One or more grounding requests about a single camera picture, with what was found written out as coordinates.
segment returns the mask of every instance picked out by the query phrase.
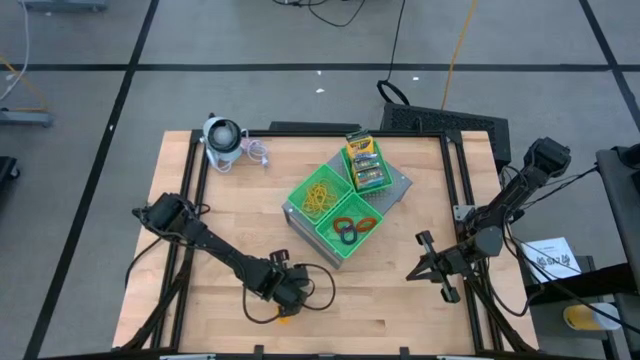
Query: black floor stripe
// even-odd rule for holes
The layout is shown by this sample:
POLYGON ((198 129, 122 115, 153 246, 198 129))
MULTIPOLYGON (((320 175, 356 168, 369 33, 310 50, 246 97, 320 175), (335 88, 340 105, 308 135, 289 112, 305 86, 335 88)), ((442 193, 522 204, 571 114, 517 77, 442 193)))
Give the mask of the black floor stripe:
MULTIPOLYGON (((636 123, 638 129, 640 129, 640 108, 638 108, 636 97, 633 95, 633 92, 629 88, 627 80, 624 78, 622 67, 618 65, 616 57, 613 55, 613 51, 611 51, 611 47, 609 46, 609 43, 607 42, 607 39, 602 32, 602 28, 600 28, 600 24, 596 19, 596 15, 593 13, 591 5, 589 5, 589 1, 580 0, 580 6, 582 6, 582 10, 584 11, 587 20, 589 21, 589 25, 591 25, 591 30, 593 30, 593 34, 595 35, 596 40, 598 40, 598 44, 600 45, 600 49, 602 49, 604 58, 607 60, 607 64, 611 66, 611 72, 613 73, 613 77, 616 79, 616 83, 618 84, 618 88, 620 89, 620 93, 622 94, 624 102, 627 104, 627 108, 629 108, 631 117, 636 123)), ((631 69, 633 69, 634 67, 637 68, 638 66, 631 65, 631 69)))
MULTIPOLYGON (((22 64, 14 64, 22 69, 22 64)), ((30 64, 29 71, 126 71, 124 64, 30 64)), ((625 65, 640 71, 640 65, 625 65)), ((385 63, 310 64, 138 64, 136 71, 243 72, 243 71, 387 71, 385 63)), ((394 64, 394 71, 448 71, 449 64, 394 64)), ((457 64, 455 71, 477 72, 602 72, 608 64, 457 64)))
POLYGON ((107 126, 105 127, 104 134, 102 135, 102 140, 100 141, 98 152, 96 153, 95 160, 93 162, 93 165, 91 166, 89 179, 87 180, 87 184, 85 185, 82 197, 80 198, 80 204, 78 205, 75 217, 73 218, 71 230, 69 231, 69 235, 67 236, 67 241, 65 242, 64 248, 62 249, 62 254, 60 255, 60 260, 58 261, 56 271, 53 275, 53 280, 49 285, 49 290, 47 291, 42 309, 40 310, 40 314, 38 315, 38 320, 36 321, 33 333, 31 334, 31 338, 29 339, 29 344, 25 351, 24 359, 36 359, 38 357, 38 354, 40 353, 40 349, 42 348, 42 343, 44 342, 45 336, 47 334, 47 330, 51 322, 51 317, 53 316, 56 304, 58 303, 58 298, 60 297, 60 292, 62 291, 62 287, 64 285, 64 279, 67 276, 69 266, 71 265, 71 259, 73 258, 76 246, 78 245, 78 240, 80 239, 82 227, 84 226, 87 214, 89 213, 91 200, 93 199, 96 187, 98 186, 98 180, 100 179, 100 174, 102 173, 102 168, 104 167, 104 162, 107 158, 107 152, 109 151, 109 146, 111 145, 113 134, 118 125, 120 114, 122 113, 122 107, 127 99, 127 94, 129 93, 131 80, 133 79, 133 75, 135 73, 135 66, 140 60, 140 55, 142 54, 142 49, 144 48, 144 44, 147 40, 147 35, 149 34, 149 29, 151 27, 151 23, 153 22, 153 17, 156 13, 156 9, 158 8, 158 2, 159 0, 152 0, 149 4, 147 15, 144 18, 142 28, 140 29, 140 33, 138 34, 138 40, 136 41, 133 53, 131 54, 129 65, 127 66, 124 79, 122 80, 122 84, 120 85, 120 90, 118 91, 113 109, 111 110, 111 115, 109 116, 109 121, 107 123, 107 126))

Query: plastic container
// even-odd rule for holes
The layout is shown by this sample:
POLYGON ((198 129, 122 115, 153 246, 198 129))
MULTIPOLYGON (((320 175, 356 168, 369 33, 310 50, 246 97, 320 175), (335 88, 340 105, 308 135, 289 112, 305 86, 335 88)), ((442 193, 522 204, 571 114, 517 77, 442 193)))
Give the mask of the plastic container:
POLYGON ((358 194, 352 193, 320 222, 316 227, 316 232, 338 256, 346 259, 380 226, 382 220, 383 216, 376 211, 376 209, 364 201, 358 194), (346 245, 341 241, 340 233, 337 233, 333 228, 333 221, 340 217, 351 218, 354 226, 360 220, 368 217, 376 219, 377 223, 371 230, 358 233, 358 240, 355 243, 346 245))
MULTIPOLYGON (((591 306, 607 315, 620 319, 618 309, 608 303, 596 303, 591 306)), ((562 317, 567 325, 574 330, 613 331, 620 328, 617 322, 598 314, 584 305, 567 306, 562 312, 562 317)))
POLYGON ((309 220, 313 225, 316 225, 325 217, 325 215, 330 213, 336 205, 340 204, 340 202, 342 202, 347 195, 352 192, 353 187, 351 184, 344 180, 342 176, 338 175, 335 170, 325 164, 317 168, 311 176, 309 176, 302 184, 298 185, 298 187, 291 192, 288 200, 307 220, 309 220), (303 210, 303 204, 307 198, 307 189, 320 182, 328 185, 330 193, 336 196, 336 201, 330 209, 319 214, 305 212, 303 210))
POLYGON ((380 164, 381 164, 380 169, 382 170, 382 173, 384 174, 384 182, 380 186, 376 186, 376 187, 371 188, 371 189, 364 189, 364 190, 360 190, 360 191, 358 189, 356 189, 356 184, 353 181, 353 172, 351 170, 351 159, 349 158, 349 154, 347 153, 347 147, 345 146, 340 150, 340 154, 342 155, 342 162, 344 163, 344 167, 347 170, 347 177, 349 178, 349 181, 351 182, 351 186, 353 187, 355 192, 360 194, 360 195, 372 193, 372 192, 375 192, 375 191, 384 190, 384 189, 388 188, 389 186, 393 185, 393 176, 391 176, 391 173, 389 172, 389 169, 387 168, 387 162, 384 161, 384 157, 382 156, 382 152, 380 151, 380 148, 378 147, 378 143, 375 140, 373 142, 373 146, 374 146, 374 149, 375 149, 375 153, 378 154, 378 158, 380 159, 380 164))

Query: gray floor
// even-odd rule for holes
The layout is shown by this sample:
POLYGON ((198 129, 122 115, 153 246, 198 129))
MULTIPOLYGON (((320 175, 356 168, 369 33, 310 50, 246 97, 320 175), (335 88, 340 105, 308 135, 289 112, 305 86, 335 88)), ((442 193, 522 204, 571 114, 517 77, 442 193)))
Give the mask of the gray floor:
MULTIPOLYGON (((590 3, 618 62, 640 63, 638 3, 590 3)), ((111 0, 100 14, 32 13, 31 61, 126 64, 148 4, 111 0)), ((356 4, 330 1, 318 11, 340 21, 356 4)), ((400 0, 369 0, 351 26, 334 29, 304 9, 269 0, 161 0, 141 63, 385 63, 399 5, 400 0)), ((469 5, 469 0, 408 0, 396 60, 448 63, 469 5)), ((12 1, 0 3, 0 33, 11 34, 0 38, 0 54, 22 62, 22 13, 12 1)), ((573 0, 481 1, 458 62, 606 64, 573 0)), ((146 200, 165 130, 196 128, 210 111, 254 129, 276 120, 352 122, 376 129, 384 103, 375 83, 385 75, 136 73, 41 355, 109 349, 139 232, 130 210, 146 200), (325 91, 317 93, 320 88, 325 91)), ((33 72, 29 78, 52 104, 55 125, 0 128, 0 154, 17 157, 23 172, 4 194, 0 217, 3 358, 24 353, 122 77, 121 72, 33 72)), ((625 77, 640 93, 640 74, 625 77)), ((435 108, 446 72, 398 71, 392 80, 412 103, 435 108)), ((35 103, 18 87, 1 105, 35 103)), ((509 119, 516 167, 540 136, 571 147, 568 173, 592 166, 598 149, 638 142, 638 128, 610 72, 459 72, 447 109, 509 119)), ((515 230, 528 240, 565 236, 576 254, 594 255, 597 266, 624 261, 597 175, 532 207, 515 230)), ((554 353, 602 356, 597 343, 547 336, 540 342, 554 353)))

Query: green basket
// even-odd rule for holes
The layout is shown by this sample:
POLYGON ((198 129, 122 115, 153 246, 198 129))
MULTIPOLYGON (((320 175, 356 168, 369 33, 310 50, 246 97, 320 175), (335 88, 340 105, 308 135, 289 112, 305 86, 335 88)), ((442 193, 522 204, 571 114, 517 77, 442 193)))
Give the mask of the green basket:
POLYGON ((378 147, 378 143, 374 141, 373 142, 373 146, 374 146, 376 154, 378 154, 378 158, 380 158, 380 164, 382 164, 382 166, 380 168, 382 169, 382 173, 384 174, 384 182, 380 186, 376 186, 374 188, 365 189, 365 190, 356 189, 356 184, 353 181, 353 172, 351 170, 351 159, 349 159, 349 154, 347 154, 347 147, 345 146, 345 147, 342 148, 342 150, 340 150, 340 154, 342 155, 342 162, 344 163, 344 167, 347 170, 347 177, 351 181, 351 186, 353 186, 353 189, 355 190, 355 192, 360 194, 360 195, 372 193, 372 192, 375 192, 375 191, 384 190, 384 189, 388 188, 389 186, 393 185, 393 176, 391 176, 391 173, 389 172, 389 169, 387 168, 387 162, 384 161, 384 157, 382 157, 382 152, 380 151, 380 148, 378 147))
POLYGON ((342 176, 338 175, 331 167, 328 165, 321 165, 319 168, 314 171, 311 176, 309 176, 302 184, 300 184, 297 188, 291 192, 289 195, 289 202, 296 208, 307 220, 309 220, 313 225, 322 220, 325 215, 331 212, 335 208, 336 205, 340 204, 342 200, 344 200, 347 195, 349 195, 353 191, 353 187, 346 180, 342 178, 342 176), (336 195, 335 204, 320 214, 310 214, 303 211, 303 204, 307 198, 307 189, 314 184, 320 181, 327 181, 329 184, 329 191, 331 191, 334 195, 336 195))
POLYGON ((358 194, 352 193, 342 203, 340 203, 335 209, 333 209, 329 215, 327 215, 322 222, 316 227, 316 232, 322 240, 324 240, 336 254, 346 259, 353 254, 354 251, 371 235, 382 223, 383 216, 376 211, 371 205, 364 201, 358 194), (340 234, 336 233, 333 228, 333 221, 339 217, 349 217, 353 220, 355 226, 360 220, 372 217, 378 222, 369 231, 358 233, 358 241, 354 244, 346 245, 340 240, 340 234))

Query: wooden tabletop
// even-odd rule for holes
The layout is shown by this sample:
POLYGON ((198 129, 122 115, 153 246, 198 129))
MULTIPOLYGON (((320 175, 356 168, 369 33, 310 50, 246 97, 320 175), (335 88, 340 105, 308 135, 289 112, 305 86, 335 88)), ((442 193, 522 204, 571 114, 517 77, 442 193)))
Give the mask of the wooden tabletop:
MULTIPOLYGON (((179 192, 190 132, 166 132, 160 149, 149 202, 163 192, 179 192)), ((334 270, 304 240, 287 226, 281 205, 292 189, 344 146, 342 137, 261 138, 269 148, 269 168, 243 156, 228 174, 209 168, 204 203, 211 212, 202 220, 209 228, 245 254, 268 257, 288 249, 293 263, 316 263, 335 278, 334 304, 321 312, 303 311, 286 323, 256 325, 242 311, 242 287, 230 269, 206 253, 196 252, 184 327, 182 352, 249 353, 256 344, 266 353, 398 354, 408 346, 411 354, 473 354, 464 287, 459 276, 451 277, 462 301, 447 304, 440 286, 429 282, 407 282, 405 276, 424 250, 415 234, 430 230, 436 250, 455 244, 455 234, 442 155, 437 139, 377 138, 385 159, 407 175, 413 185, 403 200, 385 215, 384 223, 334 270)), ((464 148, 477 204, 488 203, 500 190, 487 134, 463 133, 464 148)), ((450 146, 458 187, 455 149, 450 146)), ((195 193, 198 149, 190 199, 195 193)), ((155 237, 141 229, 136 252, 155 237)), ((168 244, 162 243, 136 264, 116 329, 114 346, 129 340, 158 301, 168 244)), ((517 261, 503 250, 491 261, 490 274, 496 291, 513 308, 524 304, 525 292, 517 261)), ((326 275, 311 270, 318 289, 310 305, 325 304, 331 287, 326 275)), ((276 313, 274 303, 248 296, 249 312, 255 318, 276 313)), ((485 346, 490 348, 483 309, 485 346)), ((163 344, 168 344, 173 309, 168 311, 163 344)), ((505 314, 525 341, 537 348, 529 314, 515 318, 505 314)))

